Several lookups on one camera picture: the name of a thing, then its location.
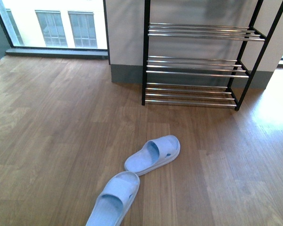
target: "slide sandal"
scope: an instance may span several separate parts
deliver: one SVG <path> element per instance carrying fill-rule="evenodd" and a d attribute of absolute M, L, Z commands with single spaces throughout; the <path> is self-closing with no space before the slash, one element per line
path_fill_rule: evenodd
<path fill-rule="evenodd" d="M 126 160 L 125 169 L 141 176 L 173 161 L 179 151 L 179 140 L 173 135 L 149 140 L 141 150 Z"/>
<path fill-rule="evenodd" d="M 139 185 L 139 177 L 132 172 L 121 172 L 112 177 L 98 196 L 86 226 L 119 226 Z"/>

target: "gray baseboard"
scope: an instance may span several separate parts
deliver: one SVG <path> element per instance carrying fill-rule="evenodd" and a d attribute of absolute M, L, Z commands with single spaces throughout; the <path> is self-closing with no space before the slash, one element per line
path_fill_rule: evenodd
<path fill-rule="evenodd" d="M 273 72 L 257 71 L 250 88 L 265 89 Z M 123 83 L 142 83 L 142 66 L 137 65 L 111 65 L 112 82 Z M 205 86 L 227 86 L 228 79 L 186 76 L 186 75 L 158 75 L 149 74 L 149 82 L 186 84 L 186 85 L 205 85 Z M 233 87 L 244 88 L 246 79 L 234 79 Z"/>
<path fill-rule="evenodd" d="M 78 59 L 107 59 L 107 50 L 73 50 L 73 49 L 39 49 L 39 48 L 10 48 L 7 55 L 18 57 L 51 57 Z"/>
<path fill-rule="evenodd" d="M 142 83 L 142 66 L 111 65 L 112 82 Z"/>

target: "shoe rack shelf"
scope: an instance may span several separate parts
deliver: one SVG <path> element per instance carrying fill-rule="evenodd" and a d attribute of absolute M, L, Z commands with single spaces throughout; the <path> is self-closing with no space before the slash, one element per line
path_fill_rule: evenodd
<path fill-rule="evenodd" d="M 258 69 L 270 39 L 283 13 L 283 1 L 278 9 L 268 34 L 265 36 L 254 25 L 263 0 L 258 0 L 249 26 L 216 26 L 200 24 L 150 23 L 150 0 L 145 0 L 144 47 L 142 75 L 142 105 L 199 105 L 234 108 L 236 111 L 244 100 L 251 81 Z M 204 59 L 173 56 L 149 56 L 150 37 L 180 39 L 214 39 L 242 42 L 236 59 Z M 242 62 L 247 43 L 261 42 L 262 48 L 254 67 L 248 69 Z M 148 82 L 148 74 L 176 77 L 197 76 L 226 78 L 227 86 L 193 86 L 184 84 Z M 238 99 L 232 90 L 234 79 L 246 80 L 244 90 Z"/>

